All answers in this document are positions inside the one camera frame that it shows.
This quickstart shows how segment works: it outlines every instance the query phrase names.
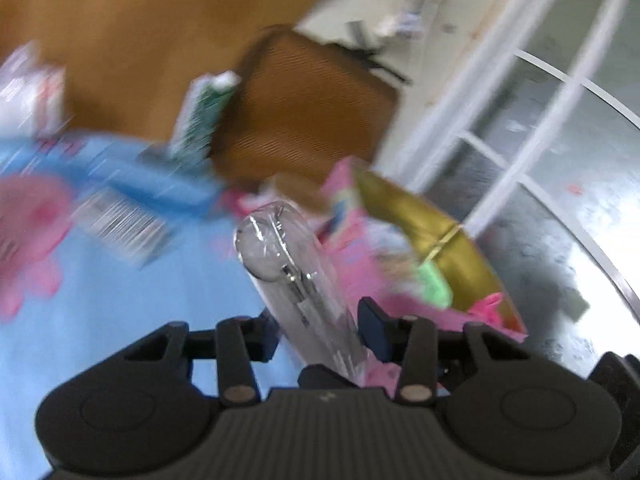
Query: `blue cloth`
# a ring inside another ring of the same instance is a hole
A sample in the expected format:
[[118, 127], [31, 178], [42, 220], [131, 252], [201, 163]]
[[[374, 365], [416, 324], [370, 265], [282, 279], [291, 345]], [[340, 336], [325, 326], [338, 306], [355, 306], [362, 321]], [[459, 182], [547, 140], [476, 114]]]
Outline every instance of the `blue cloth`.
[[[0, 144], [0, 160], [15, 149]], [[60, 383], [171, 320], [204, 330], [228, 317], [260, 314], [264, 304], [232, 251], [232, 219], [183, 216], [175, 225], [169, 250], [141, 269], [72, 229], [55, 251], [64, 273], [55, 297], [28, 300], [15, 320], [0, 324], [2, 480], [35, 480], [48, 471], [33, 418]], [[295, 386], [300, 365], [281, 346], [272, 362], [254, 370], [266, 393]], [[216, 394], [214, 362], [196, 362], [193, 382]]]

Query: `barcode label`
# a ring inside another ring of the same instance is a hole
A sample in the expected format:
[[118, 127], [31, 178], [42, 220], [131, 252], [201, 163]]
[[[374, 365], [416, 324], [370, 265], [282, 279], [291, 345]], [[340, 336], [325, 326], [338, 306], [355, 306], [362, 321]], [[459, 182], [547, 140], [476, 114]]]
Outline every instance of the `barcode label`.
[[74, 219], [123, 256], [142, 263], [158, 256], [170, 238], [164, 221], [111, 189], [83, 200]]

